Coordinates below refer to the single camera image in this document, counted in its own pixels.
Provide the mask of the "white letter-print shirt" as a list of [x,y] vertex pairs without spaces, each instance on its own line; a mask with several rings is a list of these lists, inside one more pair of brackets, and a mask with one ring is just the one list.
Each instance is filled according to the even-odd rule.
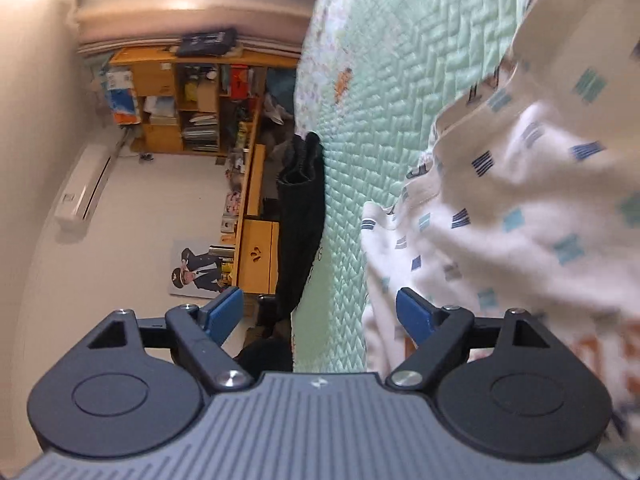
[[408,352],[395,297],[522,308],[639,437],[639,0],[534,0],[493,81],[446,107],[394,206],[363,208],[366,362]]

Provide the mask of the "cartoon boy poster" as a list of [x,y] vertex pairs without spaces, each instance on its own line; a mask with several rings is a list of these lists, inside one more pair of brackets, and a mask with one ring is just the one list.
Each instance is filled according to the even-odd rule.
[[171,296],[213,299],[232,282],[234,247],[209,243],[205,238],[175,240],[169,259]]

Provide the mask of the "yellow wooden desk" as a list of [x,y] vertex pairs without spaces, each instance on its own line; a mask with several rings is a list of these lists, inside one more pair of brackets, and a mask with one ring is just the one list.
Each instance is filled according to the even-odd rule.
[[244,150],[245,174],[230,275],[233,286],[251,295],[273,294],[278,278],[278,224],[260,218],[266,160],[266,146],[257,142],[261,121],[262,98],[259,98],[255,103]]

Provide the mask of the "black folded garment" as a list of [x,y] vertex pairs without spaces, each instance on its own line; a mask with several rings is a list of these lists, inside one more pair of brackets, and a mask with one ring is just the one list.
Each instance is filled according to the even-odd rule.
[[326,221],[323,146],[313,132],[294,136],[277,177],[279,216],[277,319],[302,299]]

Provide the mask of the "white air conditioner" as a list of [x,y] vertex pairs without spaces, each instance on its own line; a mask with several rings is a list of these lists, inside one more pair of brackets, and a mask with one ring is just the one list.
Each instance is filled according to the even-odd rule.
[[103,144],[89,144],[66,181],[54,218],[64,231],[81,229],[98,203],[112,168],[113,152]]

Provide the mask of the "wooden bookshelf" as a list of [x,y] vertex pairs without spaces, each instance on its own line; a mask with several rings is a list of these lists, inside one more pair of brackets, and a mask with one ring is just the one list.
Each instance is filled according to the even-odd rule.
[[108,62],[136,98],[138,153],[224,157],[256,138],[270,70],[298,56],[236,48],[225,56],[179,56],[175,47],[128,47]]

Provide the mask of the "green quilted bee bedspread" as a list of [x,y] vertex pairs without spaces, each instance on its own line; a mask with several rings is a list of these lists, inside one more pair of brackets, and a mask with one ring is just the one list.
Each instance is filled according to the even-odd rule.
[[[440,113],[493,81],[534,0],[317,0],[297,69],[296,132],[318,134],[326,224],[293,316],[299,372],[363,372],[363,208],[394,206]],[[602,454],[629,479],[639,438]]]

